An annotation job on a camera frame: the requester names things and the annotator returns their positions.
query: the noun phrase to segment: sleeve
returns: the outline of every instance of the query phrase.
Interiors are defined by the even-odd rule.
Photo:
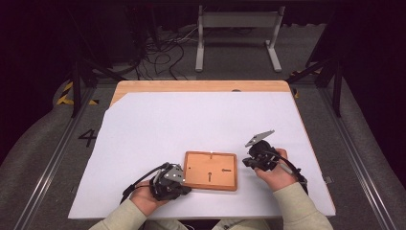
[[[296,182],[274,193],[283,217],[283,229],[332,229],[328,219],[320,213],[300,183]]]
[[[147,217],[140,209],[127,199],[107,218],[95,224],[90,230],[138,229],[146,220]]]

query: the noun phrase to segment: white stand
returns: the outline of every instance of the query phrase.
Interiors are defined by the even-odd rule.
[[[265,45],[271,57],[275,72],[282,70],[277,54],[275,52],[275,42],[277,40],[279,28],[282,23],[284,7],[280,7],[279,11],[268,12],[203,12],[203,7],[199,6],[198,31],[199,41],[197,45],[196,56],[196,72],[203,71],[203,56],[204,56],[204,28],[219,28],[219,27],[269,27],[273,28],[271,40],[266,40]]]

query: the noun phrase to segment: white paper sheet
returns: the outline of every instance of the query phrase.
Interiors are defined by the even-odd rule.
[[[288,92],[129,93],[110,107],[80,182],[69,219],[105,218],[122,192],[165,162],[184,164],[188,150],[237,155],[235,192],[193,190],[161,207],[151,219],[270,218],[280,216],[266,184],[241,162],[254,134],[288,151],[302,169],[309,195],[326,216],[335,208]]]

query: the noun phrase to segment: gray floor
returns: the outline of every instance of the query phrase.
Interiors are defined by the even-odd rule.
[[[202,73],[194,72],[196,43],[183,44],[185,55],[172,69],[182,80],[284,80],[296,70],[304,68],[324,26],[281,28],[276,51],[282,65],[282,72],[272,70],[263,40],[267,32],[253,30],[247,35],[229,31],[213,31],[206,38],[205,63]],[[181,56],[180,48],[168,54],[171,62],[157,65],[159,70],[169,66]],[[145,62],[139,70],[145,78],[148,74],[156,80],[171,80],[168,71],[159,75],[154,73],[153,65]],[[135,72],[125,75],[136,79]],[[64,85],[56,92],[55,101]],[[343,85],[341,102],[342,118],[331,114],[326,94],[331,95],[331,87],[318,89],[312,77],[292,85],[299,91],[296,99],[324,176],[330,176],[333,183],[327,186],[335,204],[337,215],[330,218],[335,229],[406,229],[406,192],[385,160],[379,146],[373,139],[368,124],[354,100],[347,85]],[[63,159],[52,180],[44,186],[46,193],[38,201],[37,208],[28,221],[29,229],[87,229],[96,220],[68,219],[68,213],[75,198],[81,175],[86,167],[94,141],[87,148],[86,140],[79,139],[89,129],[96,130],[102,124],[105,109],[108,108],[114,93],[115,84],[105,82],[93,92],[92,99],[100,100],[98,105],[87,105],[76,120],[71,138],[63,151]],[[55,105],[53,111],[40,119],[20,138],[0,168],[0,229],[12,229],[18,222],[26,204],[47,169],[47,164],[56,150],[60,148],[63,136],[72,113],[71,105]],[[374,209],[373,200],[366,195],[363,177],[351,161],[348,141],[343,138],[337,124],[343,124],[351,143],[355,146],[362,164],[371,177],[374,189],[393,223],[387,226],[380,222]],[[282,229],[280,219],[270,219],[275,229]]]

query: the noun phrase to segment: person's left hand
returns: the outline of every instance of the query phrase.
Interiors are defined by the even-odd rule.
[[[139,209],[143,212],[146,217],[151,215],[157,208],[168,203],[168,200],[156,200],[149,189],[149,180],[140,182],[135,187],[140,187],[132,192],[131,197],[129,198]]]

